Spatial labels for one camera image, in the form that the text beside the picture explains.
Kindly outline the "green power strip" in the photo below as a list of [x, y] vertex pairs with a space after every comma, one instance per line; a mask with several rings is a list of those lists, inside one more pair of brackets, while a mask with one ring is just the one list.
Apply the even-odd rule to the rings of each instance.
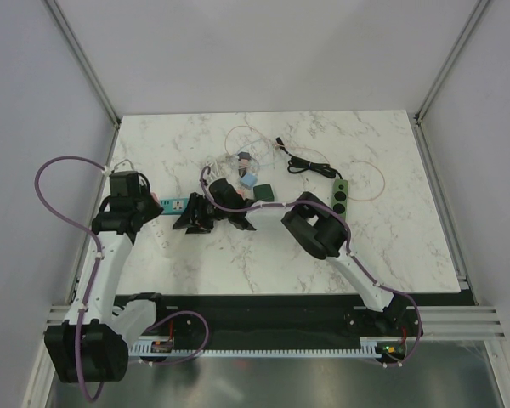
[[335, 179], [331, 193], [331, 208], [343, 219], [346, 219], [348, 198], [349, 182], [342, 178]]

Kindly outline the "teal power strip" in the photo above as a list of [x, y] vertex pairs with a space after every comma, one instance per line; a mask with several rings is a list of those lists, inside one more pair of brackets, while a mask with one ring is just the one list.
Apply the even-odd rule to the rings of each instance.
[[181, 215], [188, 206], [188, 198], [163, 199], [160, 201], [162, 215]]

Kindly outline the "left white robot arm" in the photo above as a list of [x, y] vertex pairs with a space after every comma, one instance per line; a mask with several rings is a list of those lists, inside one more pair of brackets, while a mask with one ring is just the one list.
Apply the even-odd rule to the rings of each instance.
[[44, 343], [63, 383], [118, 382], [129, 349], [145, 329], [163, 333], [169, 313], [154, 302], [134, 298], [116, 312], [118, 283], [142, 227], [162, 213], [148, 179], [130, 170], [112, 173], [110, 194], [91, 224], [93, 263], [85, 266], [77, 295], [65, 318], [49, 326]]

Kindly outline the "blue USB charger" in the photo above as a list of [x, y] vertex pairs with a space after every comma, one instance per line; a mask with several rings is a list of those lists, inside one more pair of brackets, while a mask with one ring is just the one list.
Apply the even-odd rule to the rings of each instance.
[[255, 174], [245, 173], [240, 178], [240, 185], [246, 189], [251, 190], [256, 185], [257, 181], [258, 181], [258, 178]]

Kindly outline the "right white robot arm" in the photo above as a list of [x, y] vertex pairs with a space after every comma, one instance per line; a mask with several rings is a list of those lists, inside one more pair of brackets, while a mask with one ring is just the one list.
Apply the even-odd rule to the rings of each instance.
[[238, 230], [259, 231], [272, 224], [274, 209], [281, 224], [311, 257], [327, 261], [358, 293], [369, 321], [385, 335], [403, 324], [408, 299], [386, 287], [362, 264], [351, 247], [351, 231], [334, 209], [305, 191], [292, 202], [244, 198], [221, 178], [211, 184], [201, 181], [203, 192], [192, 193], [174, 222], [174, 230], [208, 234], [217, 221], [226, 220]]

